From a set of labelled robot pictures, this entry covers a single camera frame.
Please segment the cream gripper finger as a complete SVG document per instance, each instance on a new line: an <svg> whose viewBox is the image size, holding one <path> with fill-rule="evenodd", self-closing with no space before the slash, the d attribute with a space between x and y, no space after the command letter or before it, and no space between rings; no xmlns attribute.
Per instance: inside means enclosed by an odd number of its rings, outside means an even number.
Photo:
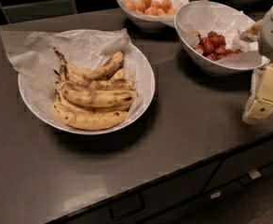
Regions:
<svg viewBox="0 0 273 224"><path fill-rule="evenodd" d="M253 71L251 96L242 115L242 120L255 124L273 114L273 62Z"/></svg>
<svg viewBox="0 0 273 224"><path fill-rule="evenodd" d="M249 28L247 28L244 32L241 33L241 35L239 36L239 38L242 41L245 42L256 42L258 35L259 35L259 30L260 27L262 25L263 21L257 21L256 23L254 23L252 26L250 26Z"/></svg>

